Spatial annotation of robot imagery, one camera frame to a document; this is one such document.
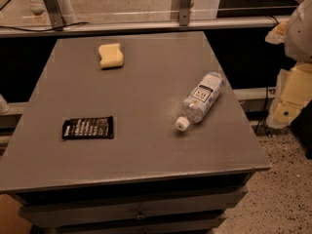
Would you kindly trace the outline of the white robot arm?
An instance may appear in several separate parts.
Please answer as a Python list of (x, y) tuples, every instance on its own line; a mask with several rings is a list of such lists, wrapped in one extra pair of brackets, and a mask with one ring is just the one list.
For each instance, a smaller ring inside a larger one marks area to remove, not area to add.
[(296, 61), (289, 71), (281, 69), (266, 124), (283, 129), (312, 100), (312, 0), (303, 0), (287, 21), (275, 26), (265, 37), (271, 44), (285, 44), (285, 54)]

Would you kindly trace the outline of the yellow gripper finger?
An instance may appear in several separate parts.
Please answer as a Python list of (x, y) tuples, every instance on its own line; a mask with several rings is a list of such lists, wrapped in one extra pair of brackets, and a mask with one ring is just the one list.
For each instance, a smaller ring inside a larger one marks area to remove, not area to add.
[(281, 69), (276, 82), (266, 124), (283, 129), (301, 113), (312, 100), (312, 64), (298, 62), (290, 70)]
[(282, 21), (265, 36), (265, 41), (270, 44), (279, 45), (285, 43), (288, 21)]

